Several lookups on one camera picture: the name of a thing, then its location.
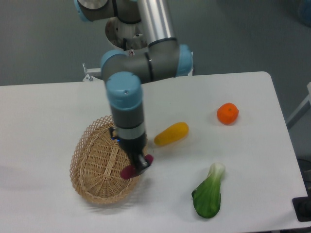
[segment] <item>green vegetable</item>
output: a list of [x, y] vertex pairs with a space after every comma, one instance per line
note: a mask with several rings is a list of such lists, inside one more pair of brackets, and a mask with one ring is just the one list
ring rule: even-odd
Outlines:
[[213, 163], [207, 178], [192, 192], [193, 206], [199, 216], [214, 217], [220, 210], [220, 180], [225, 173], [222, 163]]

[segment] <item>red object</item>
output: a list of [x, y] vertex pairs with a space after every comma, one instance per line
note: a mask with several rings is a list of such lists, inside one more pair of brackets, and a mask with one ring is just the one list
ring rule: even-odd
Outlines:
[[229, 125], [235, 122], [238, 118], [239, 110], [237, 106], [232, 103], [225, 103], [217, 111], [217, 118], [224, 125]]
[[[150, 154], [147, 154], [145, 156], [145, 159], [149, 162], [149, 164], [151, 164], [152, 161], [154, 160], [153, 156]], [[120, 176], [125, 180], [133, 178], [137, 175], [138, 174], [136, 173], [136, 170], [133, 165], [126, 166], [125, 168], [123, 168], [123, 170], [120, 173]]]

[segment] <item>woven basket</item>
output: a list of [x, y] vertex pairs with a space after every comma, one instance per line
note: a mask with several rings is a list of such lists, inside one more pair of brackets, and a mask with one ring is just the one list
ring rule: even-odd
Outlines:
[[92, 203], [109, 204], [120, 201], [133, 190], [139, 180], [139, 177], [124, 180], [120, 176], [121, 170], [130, 162], [117, 141], [111, 140], [108, 129], [113, 125], [111, 116], [94, 121], [82, 135], [72, 157], [72, 186]]

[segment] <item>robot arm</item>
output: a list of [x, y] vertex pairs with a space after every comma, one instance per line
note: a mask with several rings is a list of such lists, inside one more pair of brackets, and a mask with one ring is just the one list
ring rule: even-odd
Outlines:
[[[99, 8], [85, 9], [86, 2], [93, 2], [94, 6], [97, 2]], [[146, 53], [127, 56], [123, 51], [111, 50], [101, 60], [116, 138], [135, 168], [135, 174], [139, 175], [151, 163], [142, 153], [146, 129], [141, 84], [187, 75], [192, 69], [192, 52], [188, 46], [178, 44], [165, 0], [76, 0], [76, 6], [77, 3], [80, 13], [89, 20], [117, 16], [129, 23], [130, 20], [137, 22], [139, 17], [143, 24], [148, 43]]]

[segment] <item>yellow pepper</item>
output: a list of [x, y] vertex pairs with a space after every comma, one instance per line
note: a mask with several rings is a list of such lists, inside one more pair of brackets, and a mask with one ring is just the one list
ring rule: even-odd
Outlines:
[[182, 139], [188, 134], [188, 132], [188, 125], [185, 122], [178, 122], [159, 133], [155, 137], [154, 142], [158, 146], [164, 146]]

